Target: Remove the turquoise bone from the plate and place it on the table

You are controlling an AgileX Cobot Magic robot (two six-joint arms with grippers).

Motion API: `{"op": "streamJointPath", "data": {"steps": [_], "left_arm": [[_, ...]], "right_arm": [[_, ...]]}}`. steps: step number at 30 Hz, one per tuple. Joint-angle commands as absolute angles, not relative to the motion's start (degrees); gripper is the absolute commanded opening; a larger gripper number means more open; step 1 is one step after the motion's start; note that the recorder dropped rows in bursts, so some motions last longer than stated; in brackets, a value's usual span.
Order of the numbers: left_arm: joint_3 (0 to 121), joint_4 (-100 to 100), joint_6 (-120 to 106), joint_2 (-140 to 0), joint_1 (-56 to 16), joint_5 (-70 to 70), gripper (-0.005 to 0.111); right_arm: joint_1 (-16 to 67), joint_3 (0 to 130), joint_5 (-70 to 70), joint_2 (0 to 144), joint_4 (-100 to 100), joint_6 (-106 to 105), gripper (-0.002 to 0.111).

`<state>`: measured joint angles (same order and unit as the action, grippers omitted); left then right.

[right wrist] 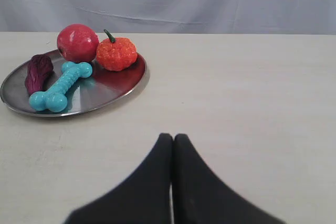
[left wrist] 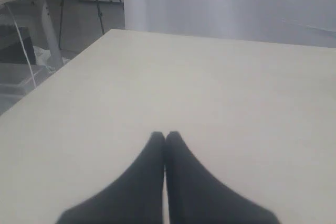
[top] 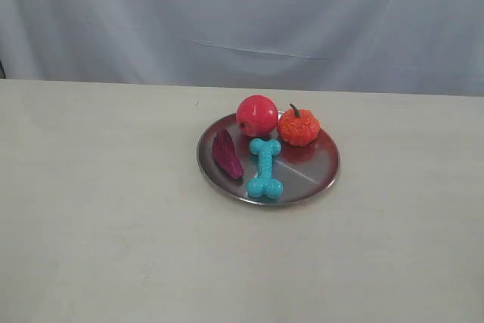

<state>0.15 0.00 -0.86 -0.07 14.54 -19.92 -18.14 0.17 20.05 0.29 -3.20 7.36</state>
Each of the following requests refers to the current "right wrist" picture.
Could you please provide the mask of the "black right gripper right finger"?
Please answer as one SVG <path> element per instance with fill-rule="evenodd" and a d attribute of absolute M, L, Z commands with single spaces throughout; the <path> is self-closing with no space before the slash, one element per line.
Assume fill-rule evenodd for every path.
<path fill-rule="evenodd" d="M 282 223 L 228 187 L 207 166 L 186 134 L 173 142 L 175 223 Z"/>

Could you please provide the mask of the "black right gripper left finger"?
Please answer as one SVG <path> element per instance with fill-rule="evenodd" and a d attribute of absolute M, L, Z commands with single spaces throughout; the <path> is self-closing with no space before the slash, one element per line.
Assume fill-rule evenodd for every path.
<path fill-rule="evenodd" d="M 148 156 L 116 188 L 74 210 L 66 223 L 170 223 L 173 139 L 161 133 Z"/>

